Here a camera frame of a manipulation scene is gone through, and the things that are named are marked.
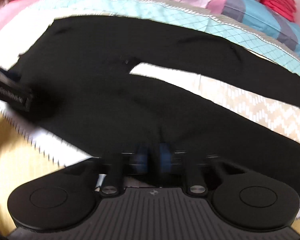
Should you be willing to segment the black pants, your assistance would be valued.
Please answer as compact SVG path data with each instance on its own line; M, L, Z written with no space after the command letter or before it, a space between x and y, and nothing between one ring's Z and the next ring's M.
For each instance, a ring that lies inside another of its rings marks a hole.
M224 38L137 18L56 20L10 69L33 93L27 120L93 156L161 142L216 154L300 196L300 144L169 83L146 62L202 74L300 107L300 77Z

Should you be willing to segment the patterned bed quilt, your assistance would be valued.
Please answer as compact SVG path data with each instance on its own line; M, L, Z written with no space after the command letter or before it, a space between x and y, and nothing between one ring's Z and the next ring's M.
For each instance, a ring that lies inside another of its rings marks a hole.
M1 29L0 68L10 73L56 20L81 16L201 31L300 77L300 59L276 42L227 17L165 0L39 0ZM299 106L152 63L130 73L182 88L300 144ZM189 196L160 173L161 142L143 144L147 171L133 177L138 187L102 196L104 161L113 154L90 155L25 113L0 100L0 239L300 239L300 196L282 181L216 154L188 154L202 165L206 183L205 196Z

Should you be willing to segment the blue grey striped pillow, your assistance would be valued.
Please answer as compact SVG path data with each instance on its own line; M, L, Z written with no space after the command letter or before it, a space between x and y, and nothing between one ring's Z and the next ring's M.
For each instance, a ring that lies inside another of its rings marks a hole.
M300 57L300 27L256 0L226 0L222 14L278 40Z

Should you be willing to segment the red cloth by wall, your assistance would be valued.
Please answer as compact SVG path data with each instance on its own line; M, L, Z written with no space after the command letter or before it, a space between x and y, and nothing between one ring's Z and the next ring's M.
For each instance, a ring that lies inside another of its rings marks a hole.
M260 0L260 2L290 22L295 22L296 2L294 0Z

